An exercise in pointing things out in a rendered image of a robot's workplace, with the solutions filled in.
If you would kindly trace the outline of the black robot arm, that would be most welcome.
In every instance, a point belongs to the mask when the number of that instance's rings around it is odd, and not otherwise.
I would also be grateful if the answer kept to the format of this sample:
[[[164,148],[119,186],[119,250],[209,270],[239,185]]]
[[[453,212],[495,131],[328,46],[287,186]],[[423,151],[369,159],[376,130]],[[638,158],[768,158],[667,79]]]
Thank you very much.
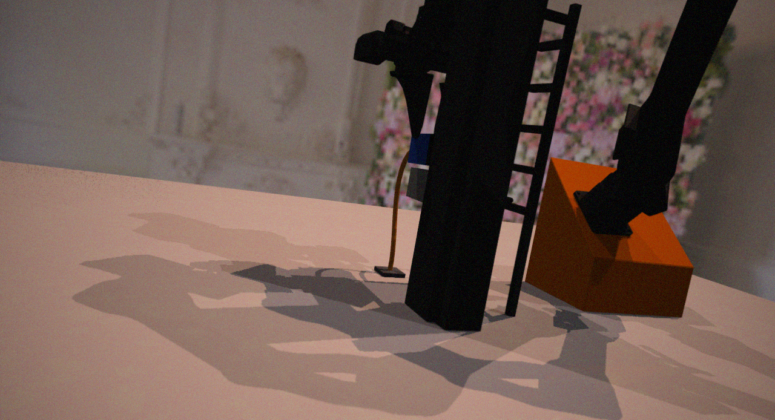
[[[668,209],[686,113],[738,0],[687,0],[650,97],[629,104],[612,160],[617,170],[575,191],[593,234],[632,235],[640,213]]]

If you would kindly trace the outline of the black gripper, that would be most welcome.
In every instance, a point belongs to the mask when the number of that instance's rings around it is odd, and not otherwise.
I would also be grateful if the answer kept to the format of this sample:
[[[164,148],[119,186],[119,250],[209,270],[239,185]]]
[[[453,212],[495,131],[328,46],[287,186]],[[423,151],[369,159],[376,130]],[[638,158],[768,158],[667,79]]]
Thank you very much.
[[[460,0],[424,0],[419,7],[421,27],[417,47],[410,48],[407,38],[389,32],[372,31],[359,37],[354,53],[355,61],[395,62],[390,71],[403,88],[412,138],[418,139],[423,129],[433,74],[447,73],[453,32]]]

